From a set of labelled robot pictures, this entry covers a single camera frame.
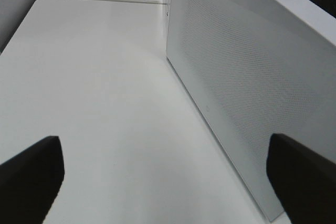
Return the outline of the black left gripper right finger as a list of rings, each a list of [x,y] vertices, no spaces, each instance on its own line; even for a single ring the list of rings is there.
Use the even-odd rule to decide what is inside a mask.
[[[291,223],[335,223],[335,163],[274,133],[266,173]]]

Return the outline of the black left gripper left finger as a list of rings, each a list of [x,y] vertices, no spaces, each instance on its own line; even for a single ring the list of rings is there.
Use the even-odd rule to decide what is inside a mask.
[[[65,177],[58,136],[48,136],[1,164],[1,223],[43,223]]]

